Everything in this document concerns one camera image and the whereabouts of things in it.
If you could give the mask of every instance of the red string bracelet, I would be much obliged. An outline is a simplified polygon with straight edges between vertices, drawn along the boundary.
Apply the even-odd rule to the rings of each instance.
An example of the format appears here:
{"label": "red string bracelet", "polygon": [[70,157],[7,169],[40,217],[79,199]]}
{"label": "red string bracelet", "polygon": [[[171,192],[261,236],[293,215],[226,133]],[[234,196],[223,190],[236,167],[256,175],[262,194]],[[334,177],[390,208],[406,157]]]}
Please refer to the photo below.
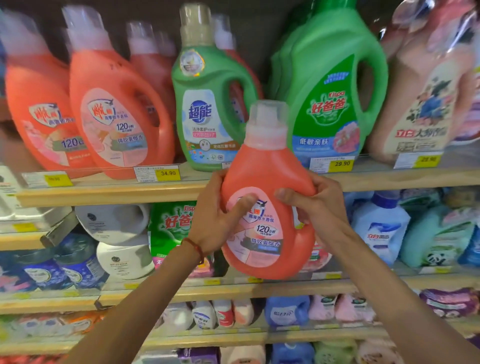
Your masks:
{"label": "red string bracelet", "polygon": [[202,248],[190,238],[183,238],[181,241],[181,244],[183,244],[183,242],[187,242],[191,246],[193,246],[193,248],[197,251],[198,255],[200,256],[200,262],[198,263],[198,265],[203,264],[205,257],[204,257],[204,253],[202,252]]}

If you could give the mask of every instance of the person's left hand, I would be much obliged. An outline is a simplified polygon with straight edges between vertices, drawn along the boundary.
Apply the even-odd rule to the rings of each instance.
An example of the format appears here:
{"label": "person's left hand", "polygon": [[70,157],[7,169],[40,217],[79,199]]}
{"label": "person's left hand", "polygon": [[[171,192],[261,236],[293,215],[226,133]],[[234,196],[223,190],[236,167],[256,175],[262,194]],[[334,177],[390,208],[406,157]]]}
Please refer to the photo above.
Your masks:
{"label": "person's left hand", "polygon": [[198,196],[193,213],[188,237],[200,246],[204,255],[222,247],[258,199],[255,194],[246,194],[228,213],[224,213],[220,209],[220,188],[226,174],[227,170],[213,172],[210,182]]}

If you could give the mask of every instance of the person's hand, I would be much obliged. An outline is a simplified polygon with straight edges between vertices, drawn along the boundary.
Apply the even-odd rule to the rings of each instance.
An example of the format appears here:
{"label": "person's hand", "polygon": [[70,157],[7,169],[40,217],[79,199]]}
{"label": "person's hand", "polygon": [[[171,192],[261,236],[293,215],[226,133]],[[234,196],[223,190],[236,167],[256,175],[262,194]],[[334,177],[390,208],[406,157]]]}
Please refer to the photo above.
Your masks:
{"label": "person's hand", "polygon": [[224,213],[220,209],[220,188],[226,173],[226,170],[222,170],[212,174],[210,182],[198,196],[193,213],[188,237],[200,246],[204,255],[222,247],[240,219],[258,199],[255,194],[246,194],[228,213]]}
{"label": "person's hand", "polygon": [[307,197],[289,188],[275,191],[275,197],[284,204],[298,208],[299,220],[311,223],[327,247],[340,236],[340,231],[351,230],[341,185],[330,178],[309,171],[318,193]]}

